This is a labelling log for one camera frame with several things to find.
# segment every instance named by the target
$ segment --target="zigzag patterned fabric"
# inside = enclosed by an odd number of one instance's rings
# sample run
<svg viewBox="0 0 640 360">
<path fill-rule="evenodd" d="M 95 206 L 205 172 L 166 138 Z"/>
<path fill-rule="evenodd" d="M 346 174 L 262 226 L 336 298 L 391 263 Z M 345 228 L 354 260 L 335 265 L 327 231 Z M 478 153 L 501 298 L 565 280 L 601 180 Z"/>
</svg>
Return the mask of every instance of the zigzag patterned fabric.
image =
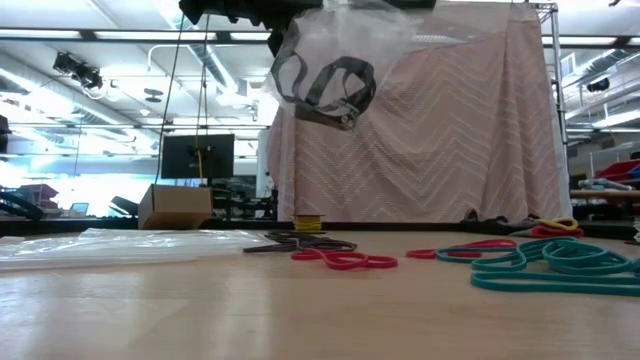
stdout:
<svg viewBox="0 0 640 360">
<path fill-rule="evenodd" d="M 535 10 L 517 10 L 478 41 L 408 53 L 352 131 L 280 111 L 268 147 L 279 220 L 458 222 L 469 208 L 560 216 L 540 24 Z"/>
</svg>

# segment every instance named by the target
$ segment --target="spool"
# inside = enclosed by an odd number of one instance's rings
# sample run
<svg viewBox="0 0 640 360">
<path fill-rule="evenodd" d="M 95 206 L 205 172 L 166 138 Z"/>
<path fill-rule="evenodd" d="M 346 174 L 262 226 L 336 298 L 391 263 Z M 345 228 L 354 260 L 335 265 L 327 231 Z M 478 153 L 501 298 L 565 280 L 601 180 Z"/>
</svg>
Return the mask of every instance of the spool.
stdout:
<svg viewBox="0 0 640 360">
<path fill-rule="evenodd" d="M 297 232 L 304 234 L 324 234 L 322 231 L 323 215 L 295 215 L 293 226 Z"/>
</svg>

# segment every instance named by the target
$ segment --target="cardboard box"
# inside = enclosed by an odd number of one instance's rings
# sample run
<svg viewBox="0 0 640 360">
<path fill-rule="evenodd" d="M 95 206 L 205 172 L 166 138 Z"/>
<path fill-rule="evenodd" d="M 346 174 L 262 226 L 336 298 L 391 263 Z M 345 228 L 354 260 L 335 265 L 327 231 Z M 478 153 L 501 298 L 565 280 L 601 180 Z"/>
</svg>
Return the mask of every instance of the cardboard box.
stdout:
<svg viewBox="0 0 640 360">
<path fill-rule="evenodd" d="M 138 208 L 138 228 L 197 229 L 212 212 L 211 188 L 151 185 Z"/>
</svg>

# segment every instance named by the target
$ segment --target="computer monitor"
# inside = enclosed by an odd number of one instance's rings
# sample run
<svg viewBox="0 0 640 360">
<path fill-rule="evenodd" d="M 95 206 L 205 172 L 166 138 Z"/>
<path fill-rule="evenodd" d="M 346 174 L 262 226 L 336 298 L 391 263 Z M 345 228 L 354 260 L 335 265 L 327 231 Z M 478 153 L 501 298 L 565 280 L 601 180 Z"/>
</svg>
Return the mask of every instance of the computer monitor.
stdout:
<svg viewBox="0 0 640 360">
<path fill-rule="evenodd" d="M 205 179 L 233 176 L 235 135 L 199 135 L 202 177 Z M 162 149 L 163 179 L 197 179 L 198 153 L 195 136 L 166 136 Z"/>
</svg>

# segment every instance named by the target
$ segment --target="plastic bag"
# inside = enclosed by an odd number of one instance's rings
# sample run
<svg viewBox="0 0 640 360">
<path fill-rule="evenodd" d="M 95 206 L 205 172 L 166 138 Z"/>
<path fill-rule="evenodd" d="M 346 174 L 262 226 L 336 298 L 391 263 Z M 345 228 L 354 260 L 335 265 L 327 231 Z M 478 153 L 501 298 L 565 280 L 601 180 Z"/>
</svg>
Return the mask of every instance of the plastic bag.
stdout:
<svg viewBox="0 0 640 360">
<path fill-rule="evenodd" d="M 0 271 L 191 261 L 273 244 L 245 231 L 89 229 L 60 237 L 0 245 Z"/>
<path fill-rule="evenodd" d="M 383 1 L 324 0 L 292 20 L 265 90 L 296 118 L 351 129 L 414 35 Z"/>
</svg>

